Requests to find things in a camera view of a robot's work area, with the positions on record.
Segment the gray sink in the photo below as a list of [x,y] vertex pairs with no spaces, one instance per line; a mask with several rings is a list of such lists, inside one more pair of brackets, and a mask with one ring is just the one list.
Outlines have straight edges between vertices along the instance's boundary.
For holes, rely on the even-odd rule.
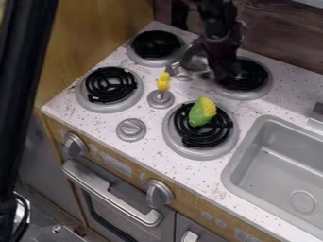
[[257,119],[222,173],[233,194],[323,238],[323,137]]

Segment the toy kitchen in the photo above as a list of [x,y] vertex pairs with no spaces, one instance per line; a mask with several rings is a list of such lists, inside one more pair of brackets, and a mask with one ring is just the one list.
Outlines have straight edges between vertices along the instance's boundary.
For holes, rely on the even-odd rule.
[[241,49],[223,8],[202,35],[151,22],[42,106],[109,241],[323,240],[323,77]]

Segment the white countertop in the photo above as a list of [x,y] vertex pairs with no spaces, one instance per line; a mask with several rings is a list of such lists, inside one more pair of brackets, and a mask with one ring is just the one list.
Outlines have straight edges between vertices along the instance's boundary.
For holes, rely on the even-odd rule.
[[[178,33],[185,41],[196,38],[195,34],[175,29],[158,22],[151,23],[146,29],[163,29]],[[238,145],[257,117],[265,114],[276,115],[296,125],[306,127],[308,115],[315,102],[323,102],[323,77],[319,74],[295,66],[272,60],[247,51],[246,56],[263,63],[274,77],[272,91],[254,101],[234,101],[221,97],[215,92],[205,92],[203,87],[192,87],[188,83],[173,80],[171,91],[176,102],[206,96],[217,104],[225,106],[234,113],[240,128]],[[240,217],[251,225],[271,234],[279,240],[318,242],[322,241],[298,227],[274,216],[267,211],[241,199],[229,192],[221,182],[221,172],[234,153],[207,162],[193,161],[179,156],[170,149],[162,138],[162,120],[167,110],[150,108],[146,103],[147,95],[156,89],[156,80],[164,68],[147,68],[128,59],[126,49],[121,46],[98,63],[99,66],[123,66],[139,74],[144,81],[144,96],[132,108],[114,114],[100,114],[83,109],[76,101],[73,88],[67,88],[61,94],[42,107],[42,112],[80,130],[105,147],[113,148],[128,156],[134,162],[159,173],[167,180],[182,186],[206,201]],[[139,118],[147,125],[144,139],[135,143],[120,140],[116,126],[126,118]]]

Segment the oven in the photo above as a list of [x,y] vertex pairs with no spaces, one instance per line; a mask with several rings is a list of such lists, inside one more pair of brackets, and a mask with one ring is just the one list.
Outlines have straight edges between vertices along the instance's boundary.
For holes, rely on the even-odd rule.
[[112,242],[174,241],[175,211],[151,208],[146,194],[84,157],[63,171],[76,185],[89,227]]

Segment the wooden wall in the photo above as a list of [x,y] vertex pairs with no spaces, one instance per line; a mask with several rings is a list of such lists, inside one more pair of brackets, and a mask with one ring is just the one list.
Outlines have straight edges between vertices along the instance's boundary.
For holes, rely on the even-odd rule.
[[152,20],[151,0],[60,0],[36,107],[49,101]]
[[[155,1],[160,5],[163,0]],[[244,49],[323,74],[323,9],[291,0],[235,2],[248,26]],[[156,9],[163,22],[171,14],[166,9]],[[191,12],[188,23],[189,30],[199,32],[197,14]]]

